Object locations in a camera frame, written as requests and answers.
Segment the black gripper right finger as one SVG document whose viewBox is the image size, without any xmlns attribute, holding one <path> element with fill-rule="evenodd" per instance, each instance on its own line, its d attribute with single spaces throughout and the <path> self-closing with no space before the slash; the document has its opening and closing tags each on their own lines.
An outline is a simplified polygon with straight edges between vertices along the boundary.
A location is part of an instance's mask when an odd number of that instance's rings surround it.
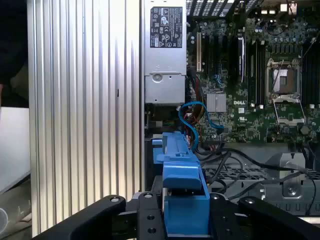
<svg viewBox="0 0 320 240">
<path fill-rule="evenodd" d="M 210 234 L 214 240 L 318 240 L 320 228 L 256 197 L 237 203 L 210 195 Z"/>
</svg>

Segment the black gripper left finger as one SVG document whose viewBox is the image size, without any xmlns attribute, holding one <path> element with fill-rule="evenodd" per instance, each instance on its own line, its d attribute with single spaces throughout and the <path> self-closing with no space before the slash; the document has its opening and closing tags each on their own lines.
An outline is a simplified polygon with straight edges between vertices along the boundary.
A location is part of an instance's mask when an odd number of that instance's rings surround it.
<svg viewBox="0 0 320 240">
<path fill-rule="evenodd" d="M 108 195 L 34 237 L 36 240 L 165 240 L 157 196 L 139 192 L 130 201 Z"/>
</svg>

